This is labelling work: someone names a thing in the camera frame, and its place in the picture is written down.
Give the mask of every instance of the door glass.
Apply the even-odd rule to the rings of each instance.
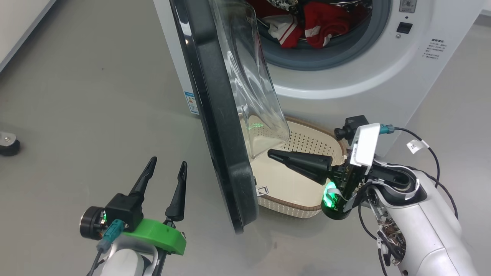
[[[290,130],[263,56],[254,9],[242,0],[209,0],[230,86],[253,160],[288,140]]]

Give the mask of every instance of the laundry basket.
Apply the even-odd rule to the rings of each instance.
[[[314,153],[332,157],[332,165],[344,163],[346,147],[329,132],[287,117],[290,139],[274,149]],[[324,186],[290,170],[263,154],[251,162],[257,186],[267,186],[268,195],[259,205],[297,218],[310,218],[321,210]]]

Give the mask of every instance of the washing machine door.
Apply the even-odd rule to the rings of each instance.
[[[290,131],[241,0],[170,0],[213,165],[236,233],[258,215],[250,162]]]

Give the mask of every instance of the white tag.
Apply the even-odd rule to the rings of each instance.
[[[412,140],[411,142],[407,143],[406,146],[408,146],[408,149],[411,151],[412,154],[415,154],[418,152],[418,150],[422,148],[429,148],[430,146],[423,140]]]
[[[270,193],[270,191],[268,190],[268,187],[266,187],[266,186],[262,186],[262,187],[256,188],[256,195],[257,195],[257,197],[260,197],[260,196],[263,196],[263,195],[267,195],[269,193]]]

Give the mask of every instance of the washing machine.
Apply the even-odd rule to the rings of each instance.
[[[329,2],[369,2],[370,12],[322,49],[301,43],[283,49],[244,0],[154,0],[183,100],[201,116],[238,233],[258,214],[250,161],[288,139],[284,114],[328,130],[356,115],[404,127],[484,4]],[[377,153],[384,155],[396,138],[380,136]]]
[[[183,101],[189,101],[193,91],[172,4],[154,3]],[[323,49],[282,49],[262,39],[283,112],[330,130],[360,114],[370,122],[404,127],[483,5],[483,0],[372,0],[370,18]],[[190,110],[197,113],[193,104]],[[383,156],[396,138],[381,137],[377,153]]]

